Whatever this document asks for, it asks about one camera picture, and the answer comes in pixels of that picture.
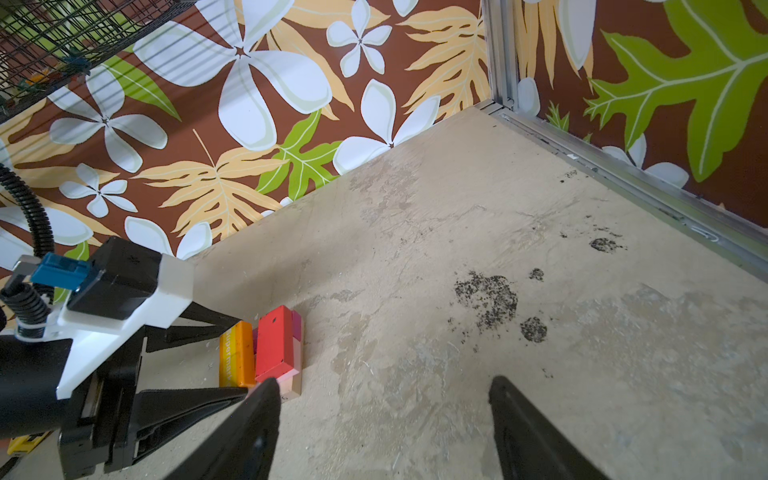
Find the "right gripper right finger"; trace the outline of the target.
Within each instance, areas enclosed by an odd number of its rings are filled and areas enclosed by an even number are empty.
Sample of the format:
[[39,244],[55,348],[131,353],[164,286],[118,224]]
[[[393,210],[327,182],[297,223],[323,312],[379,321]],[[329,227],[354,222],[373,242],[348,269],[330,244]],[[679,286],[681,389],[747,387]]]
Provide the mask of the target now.
[[493,378],[489,404],[505,479],[608,479],[506,377]]

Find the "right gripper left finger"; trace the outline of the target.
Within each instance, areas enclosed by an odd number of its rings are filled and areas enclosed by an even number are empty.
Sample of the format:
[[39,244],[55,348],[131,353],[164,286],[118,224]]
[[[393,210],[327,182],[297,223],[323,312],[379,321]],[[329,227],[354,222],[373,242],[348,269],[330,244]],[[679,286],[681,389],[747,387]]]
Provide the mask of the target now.
[[281,396],[274,378],[249,393],[167,480],[266,479],[279,435]]

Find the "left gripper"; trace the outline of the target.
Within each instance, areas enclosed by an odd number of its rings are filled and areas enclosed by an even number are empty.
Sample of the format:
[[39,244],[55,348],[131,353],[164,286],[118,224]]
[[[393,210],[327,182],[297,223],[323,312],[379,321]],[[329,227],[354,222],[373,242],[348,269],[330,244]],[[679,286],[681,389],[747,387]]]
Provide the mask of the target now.
[[[192,302],[180,319],[198,325],[147,326],[146,352],[218,339],[240,320]],[[102,464],[133,466],[197,422],[242,401],[248,389],[145,390],[137,394],[144,347],[140,330],[89,374],[67,399],[56,387],[72,342],[24,343],[1,337],[1,437],[58,429],[63,476],[80,479]]]

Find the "pink wood block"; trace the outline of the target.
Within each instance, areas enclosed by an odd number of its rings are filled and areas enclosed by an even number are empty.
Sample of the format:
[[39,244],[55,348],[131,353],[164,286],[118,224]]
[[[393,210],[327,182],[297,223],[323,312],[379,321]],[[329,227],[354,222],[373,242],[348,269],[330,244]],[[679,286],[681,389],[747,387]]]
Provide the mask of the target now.
[[269,372],[269,378],[274,378],[279,387],[280,398],[283,402],[298,398],[302,392],[302,368],[278,367]]

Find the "orange cylinder block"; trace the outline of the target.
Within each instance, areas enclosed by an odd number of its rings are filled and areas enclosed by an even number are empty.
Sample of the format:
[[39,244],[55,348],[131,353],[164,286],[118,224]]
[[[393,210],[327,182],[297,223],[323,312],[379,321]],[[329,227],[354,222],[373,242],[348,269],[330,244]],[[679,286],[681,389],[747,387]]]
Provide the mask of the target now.
[[219,386],[254,387],[253,327],[240,321],[219,338]]

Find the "red wood block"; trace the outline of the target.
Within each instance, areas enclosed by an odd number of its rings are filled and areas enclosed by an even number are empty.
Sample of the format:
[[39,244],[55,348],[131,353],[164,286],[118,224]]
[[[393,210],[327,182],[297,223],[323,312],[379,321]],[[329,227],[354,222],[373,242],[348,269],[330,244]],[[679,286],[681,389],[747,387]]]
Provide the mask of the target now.
[[279,306],[257,325],[255,380],[279,379],[296,370],[292,311]]

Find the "magenta wood block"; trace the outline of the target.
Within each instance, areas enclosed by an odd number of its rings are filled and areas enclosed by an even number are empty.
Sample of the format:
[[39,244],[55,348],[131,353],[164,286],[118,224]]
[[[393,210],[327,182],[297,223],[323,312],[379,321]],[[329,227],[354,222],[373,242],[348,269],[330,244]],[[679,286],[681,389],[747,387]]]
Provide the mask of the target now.
[[304,322],[301,315],[296,311],[292,313],[292,325],[293,325],[293,360],[294,368],[297,371],[302,370],[303,362],[303,335],[304,335]]

